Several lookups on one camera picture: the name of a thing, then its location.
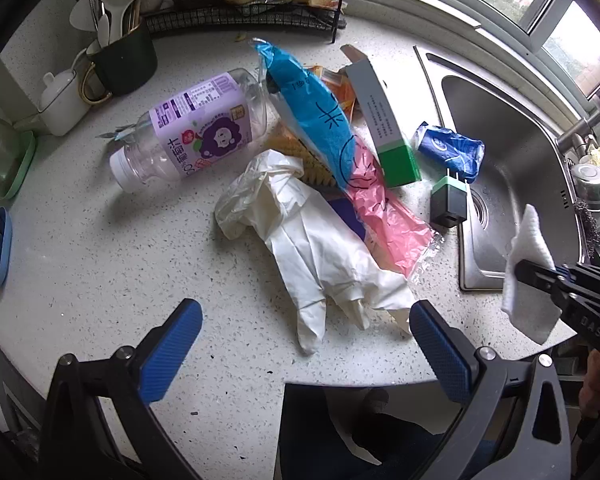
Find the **wire rack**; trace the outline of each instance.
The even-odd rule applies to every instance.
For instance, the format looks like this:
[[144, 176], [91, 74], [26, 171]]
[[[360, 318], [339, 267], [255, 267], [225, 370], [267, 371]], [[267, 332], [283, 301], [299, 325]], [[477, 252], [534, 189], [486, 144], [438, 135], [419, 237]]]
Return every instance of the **wire rack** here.
[[175, 7], [144, 17], [151, 34], [169, 34], [186, 28], [224, 25], [301, 27], [323, 30], [335, 41], [340, 6], [335, 10], [264, 0], [246, 6], [232, 6], [221, 0], [173, 0]]

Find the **white bottle cap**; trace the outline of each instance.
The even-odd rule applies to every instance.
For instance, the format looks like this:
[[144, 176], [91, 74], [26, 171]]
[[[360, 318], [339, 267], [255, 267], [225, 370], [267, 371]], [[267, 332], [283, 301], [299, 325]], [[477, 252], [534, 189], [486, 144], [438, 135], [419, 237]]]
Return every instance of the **white bottle cap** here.
[[129, 164], [124, 148], [109, 157], [109, 167], [123, 191], [133, 193], [142, 187], [142, 181]]

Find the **pink plastic wrapper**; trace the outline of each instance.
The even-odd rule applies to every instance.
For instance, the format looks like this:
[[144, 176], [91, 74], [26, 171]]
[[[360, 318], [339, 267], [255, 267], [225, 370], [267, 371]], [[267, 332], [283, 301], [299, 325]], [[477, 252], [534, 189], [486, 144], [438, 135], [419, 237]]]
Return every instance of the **pink plastic wrapper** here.
[[384, 186], [382, 169], [365, 143], [354, 136], [355, 164], [347, 194], [354, 209], [387, 252], [391, 263], [408, 278], [429, 247], [434, 232]]

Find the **sink basin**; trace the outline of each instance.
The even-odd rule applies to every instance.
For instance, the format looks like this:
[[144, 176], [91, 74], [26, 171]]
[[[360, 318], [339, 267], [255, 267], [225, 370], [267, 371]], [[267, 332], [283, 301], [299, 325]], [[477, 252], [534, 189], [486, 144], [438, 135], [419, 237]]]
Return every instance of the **sink basin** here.
[[522, 95], [486, 71], [477, 75], [475, 66], [459, 66], [430, 52], [426, 59], [444, 126], [485, 145], [467, 196], [469, 218], [459, 227], [462, 290], [502, 289], [511, 239], [527, 203], [538, 211], [556, 265], [583, 261], [573, 187], [556, 135], [522, 104]]

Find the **power adapter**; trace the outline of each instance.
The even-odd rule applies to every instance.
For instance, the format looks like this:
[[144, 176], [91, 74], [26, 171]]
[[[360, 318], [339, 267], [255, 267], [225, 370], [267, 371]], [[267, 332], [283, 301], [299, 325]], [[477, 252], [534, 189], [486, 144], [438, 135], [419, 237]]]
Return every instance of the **power adapter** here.
[[429, 221], [442, 227], [455, 227], [466, 220], [466, 190], [464, 182], [449, 175], [431, 188]]

